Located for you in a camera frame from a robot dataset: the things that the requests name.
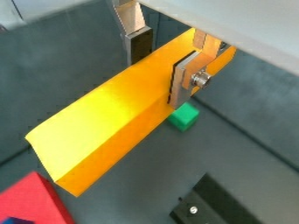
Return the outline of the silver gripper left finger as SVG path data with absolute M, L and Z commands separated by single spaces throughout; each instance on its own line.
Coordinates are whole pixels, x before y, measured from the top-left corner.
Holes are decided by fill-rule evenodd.
M 124 42 L 127 64 L 132 66 L 152 53 L 154 29 L 146 25 L 136 0 L 112 0 L 112 9 Z

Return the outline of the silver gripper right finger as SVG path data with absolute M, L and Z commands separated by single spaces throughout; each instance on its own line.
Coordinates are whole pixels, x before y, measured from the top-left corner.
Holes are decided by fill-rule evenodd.
M 220 40 L 199 29 L 194 32 L 188 53 L 172 66 L 172 81 L 168 104 L 178 109 L 191 98 L 194 88 L 206 88 L 211 81 L 207 65 L 216 59 Z

